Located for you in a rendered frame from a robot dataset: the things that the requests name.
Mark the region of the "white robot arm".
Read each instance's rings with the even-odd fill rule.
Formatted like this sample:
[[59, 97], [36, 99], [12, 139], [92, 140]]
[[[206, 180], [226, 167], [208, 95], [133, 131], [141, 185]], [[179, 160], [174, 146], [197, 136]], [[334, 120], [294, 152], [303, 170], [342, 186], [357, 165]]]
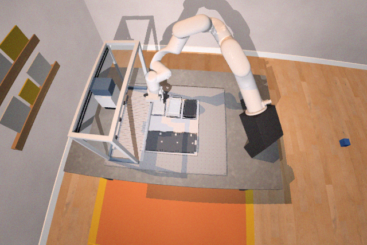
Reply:
[[160, 62], [162, 57], [168, 53], [180, 54], [191, 35], [209, 32], [220, 46], [221, 53], [235, 76], [247, 108], [245, 113], [257, 115], [267, 109], [267, 104], [272, 103], [271, 100], [262, 101], [251, 65], [243, 49], [221, 20], [199, 14], [175, 23], [172, 32], [173, 35], [168, 45], [154, 55], [150, 63], [151, 71], [145, 75], [149, 89], [146, 102], [161, 102], [158, 94], [163, 87], [160, 82], [168, 79], [172, 74], [171, 70]]

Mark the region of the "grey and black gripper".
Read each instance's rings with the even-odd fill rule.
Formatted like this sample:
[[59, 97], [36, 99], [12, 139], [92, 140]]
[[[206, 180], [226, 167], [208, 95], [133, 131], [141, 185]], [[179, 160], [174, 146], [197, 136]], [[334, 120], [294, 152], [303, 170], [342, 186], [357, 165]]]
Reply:
[[[148, 96], [148, 95], [149, 95], [149, 89], [147, 88], [147, 93], [146, 93], [146, 94], [143, 94], [143, 96], [144, 96], [144, 97], [146, 97], [146, 96]], [[164, 94], [163, 88], [161, 88], [161, 89], [159, 90], [159, 94], [158, 94], [158, 96], [160, 96], [160, 97], [161, 97], [161, 99], [163, 100], [163, 103], [165, 103], [165, 102], [166, 102], [166, 99], [169, 97], [169, 95], [168, 95], [168, 94]]]

